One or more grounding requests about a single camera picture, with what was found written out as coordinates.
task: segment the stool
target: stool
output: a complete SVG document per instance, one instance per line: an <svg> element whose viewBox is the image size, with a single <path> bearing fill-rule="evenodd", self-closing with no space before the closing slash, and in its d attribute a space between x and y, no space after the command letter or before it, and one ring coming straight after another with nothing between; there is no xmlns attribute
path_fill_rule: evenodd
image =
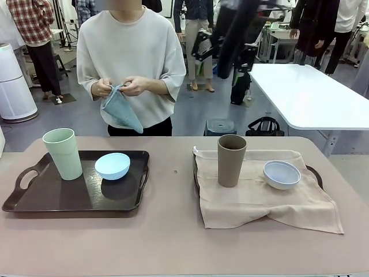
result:
<svg viewBox="0 0 369 277"><path fill-rule="evenodd" d="M63 78L62 78L63 74L65 74L65 76L68 77L68 72L65 69L64 63L62 62L62 59L60 59L60 56L58 54L54 54L54 61L55 61L55 65L57 67L57 73L58 73L59 81L63 80Z"/></svg>
<svg viewBox="0 0 369 277"><path fill-rule="evenodd" d="M210 119L206 121L204 136L219 137L224 134L237 134L235 123L227 119Z"/></svg>

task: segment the red plaid shirt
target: red plaid shirt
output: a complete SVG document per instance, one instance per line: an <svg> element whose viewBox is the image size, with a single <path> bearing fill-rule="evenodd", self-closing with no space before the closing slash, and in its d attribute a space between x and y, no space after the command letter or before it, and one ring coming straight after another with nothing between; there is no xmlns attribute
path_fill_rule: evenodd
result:
<svg viewBox="0 0 369 277"><path fill-rule="evenodd" d="M47 42L52 38L53 9L48 0L6 0L14 22L26 44Z"/></svg>

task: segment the black jacket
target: black jacket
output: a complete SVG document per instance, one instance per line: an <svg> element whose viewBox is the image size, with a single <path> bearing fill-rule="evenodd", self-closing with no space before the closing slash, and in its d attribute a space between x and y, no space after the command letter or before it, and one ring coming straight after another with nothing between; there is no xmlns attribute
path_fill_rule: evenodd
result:
<svg viewBox="0 0 369 277"><path fill-rule="evenodd" d="M163 10L161 0L142 0L142 4L156 13L160 13Z"/></svg>
<svg viewBox="0 0 369 277"><path fill-rule="evenodd" d="M175 0L174 2L174 26L176 33L181 33L180 29L180 11L182 5L187 7L186 19L208 20L209 28L213 28L214 7L213 0Z"/></svg>
<svg viewBox="0 0 369 277"><path fill-rule="evenodd" d="M315 45L334 32L340 0L299 0L292 12L289 26L300 31L297 49L316 57Z"/></svg>

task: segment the light green tumbler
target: light green tumbler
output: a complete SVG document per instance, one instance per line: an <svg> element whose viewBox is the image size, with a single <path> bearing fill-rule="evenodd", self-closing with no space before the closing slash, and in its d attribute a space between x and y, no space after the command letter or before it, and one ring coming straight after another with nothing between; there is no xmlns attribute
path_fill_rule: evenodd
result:
<svg viewBox="0 0 369 277"><path fill-rule="evenodd" d="M70 181L82 175L81 160L73 130L55 129L46 133L42 140L62 179Z"/></svg>

